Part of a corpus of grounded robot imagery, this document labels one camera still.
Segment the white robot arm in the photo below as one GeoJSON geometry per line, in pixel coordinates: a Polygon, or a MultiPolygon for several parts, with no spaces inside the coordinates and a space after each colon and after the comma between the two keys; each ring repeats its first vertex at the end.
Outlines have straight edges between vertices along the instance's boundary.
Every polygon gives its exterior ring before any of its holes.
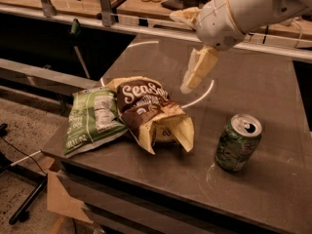
{"type": "Polygon", "coordinates": [[[312,0],[211,0],[203,8],[190,7],[170,14],[196,31],[204,44],[193,51],[180,89],[195,90],[217,62],[217,53],[241,43],[246,35],[264,25],[310,12],[312,0]]]}

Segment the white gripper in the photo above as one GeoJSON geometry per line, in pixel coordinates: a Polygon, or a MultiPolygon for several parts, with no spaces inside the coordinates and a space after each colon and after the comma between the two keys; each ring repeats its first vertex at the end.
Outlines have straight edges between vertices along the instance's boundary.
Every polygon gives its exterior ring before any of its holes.
{"type": "Polygon", "coordinates": [[[189,94],[209,74],[218,60],[218,51],[226,51],[242,42],[245,34],[233,19],[228,0],[211,0],[201,10],[190,7],[170,13],[170,19],[196,28],[197,37],[207,46],[193,49],[180,90],[189,94]]]}

